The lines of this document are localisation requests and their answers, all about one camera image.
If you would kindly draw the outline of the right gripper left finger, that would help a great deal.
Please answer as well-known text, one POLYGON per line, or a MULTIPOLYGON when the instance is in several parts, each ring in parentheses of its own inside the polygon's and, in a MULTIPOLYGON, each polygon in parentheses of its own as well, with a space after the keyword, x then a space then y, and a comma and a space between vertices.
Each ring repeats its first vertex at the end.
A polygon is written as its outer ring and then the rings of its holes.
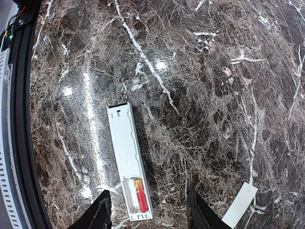
POLYGON ((68 229, 111 229, 111 196, 104 190, 68 229))

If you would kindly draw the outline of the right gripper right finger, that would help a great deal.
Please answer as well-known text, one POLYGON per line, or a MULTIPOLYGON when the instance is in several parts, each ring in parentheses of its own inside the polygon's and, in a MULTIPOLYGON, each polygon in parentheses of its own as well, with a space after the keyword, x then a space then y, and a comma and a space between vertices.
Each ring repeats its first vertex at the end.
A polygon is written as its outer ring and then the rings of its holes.
POLYGON ((189 229, 230 229, 196 192, 194 186, 187 189, 187 222, 189 229))

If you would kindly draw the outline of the red battery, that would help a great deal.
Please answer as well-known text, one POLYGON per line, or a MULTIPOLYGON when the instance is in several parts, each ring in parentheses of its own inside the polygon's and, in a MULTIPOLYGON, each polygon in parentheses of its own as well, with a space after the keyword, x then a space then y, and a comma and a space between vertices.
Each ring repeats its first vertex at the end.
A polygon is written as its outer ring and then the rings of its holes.
POLYGON ((146 199, 145 188, 141 178, 136 178, 134 181, 135 191, 139 202, 141 212, 148 212, 149 207, 146 199))

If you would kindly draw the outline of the white remote battery cover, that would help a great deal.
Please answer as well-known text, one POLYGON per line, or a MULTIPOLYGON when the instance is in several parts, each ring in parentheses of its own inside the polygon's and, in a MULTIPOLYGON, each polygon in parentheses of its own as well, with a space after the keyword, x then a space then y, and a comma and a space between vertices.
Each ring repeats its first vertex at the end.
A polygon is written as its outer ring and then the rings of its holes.
POLYGON ((234 229, 250 206, 257 191, 258 188, 244 182, 234 201, 222 217, 222 222, 234 229))

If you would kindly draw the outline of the white remote control body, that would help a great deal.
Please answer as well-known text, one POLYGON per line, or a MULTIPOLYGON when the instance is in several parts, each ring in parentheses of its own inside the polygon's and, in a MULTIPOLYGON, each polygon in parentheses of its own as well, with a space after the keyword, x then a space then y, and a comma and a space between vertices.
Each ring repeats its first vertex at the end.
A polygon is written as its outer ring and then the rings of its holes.
POLYGON ((112 145, 129 219, 130 221, 153 219, 153 207, 144 171, 132 105, 127 102, 109 106, 107 107, 107 114, 112 145), (149 207, 148 212, 140 211, 133 182, 136 178, 141 178, 143 181, 149 207))

